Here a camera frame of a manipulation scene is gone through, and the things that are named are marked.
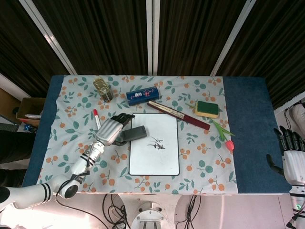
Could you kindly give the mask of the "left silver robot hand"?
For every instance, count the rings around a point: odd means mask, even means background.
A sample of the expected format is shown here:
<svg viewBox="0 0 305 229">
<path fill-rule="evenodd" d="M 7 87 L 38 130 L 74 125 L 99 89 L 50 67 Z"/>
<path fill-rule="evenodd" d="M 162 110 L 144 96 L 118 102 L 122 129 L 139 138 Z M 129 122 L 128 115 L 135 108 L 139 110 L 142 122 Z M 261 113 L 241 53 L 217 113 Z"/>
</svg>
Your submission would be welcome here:
<svg viewBox="0 0 305 229">
<path fill-rule="evenodd" d="M 133 119 L 135 115 L 121 113 L 107 119 L 96 133 L 96 140 L 104 146 L 123 146 L 126 141 L 119 142 L 116 140 L 121 130 Z"/>
</svg>

